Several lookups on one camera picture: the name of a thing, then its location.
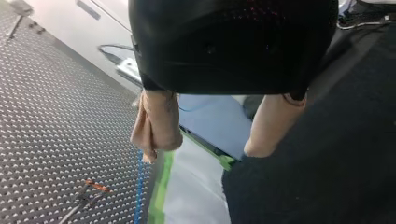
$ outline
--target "black mat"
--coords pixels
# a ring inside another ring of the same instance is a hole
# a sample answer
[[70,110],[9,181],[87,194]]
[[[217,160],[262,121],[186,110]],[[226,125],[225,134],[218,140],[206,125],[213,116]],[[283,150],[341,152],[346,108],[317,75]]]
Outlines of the black mat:
[[233,223],[396,223],[396,26],[273,156],[223,177]]

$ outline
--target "gray floor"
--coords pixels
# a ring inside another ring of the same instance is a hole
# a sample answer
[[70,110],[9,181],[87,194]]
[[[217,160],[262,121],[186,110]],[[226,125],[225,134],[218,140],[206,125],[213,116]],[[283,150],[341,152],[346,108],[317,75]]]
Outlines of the gray floor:
[[153,176],[129,142],[135,95],[0,1],[0,223],[58,223],[85,179],[112,189],[73,223],[145,223]]

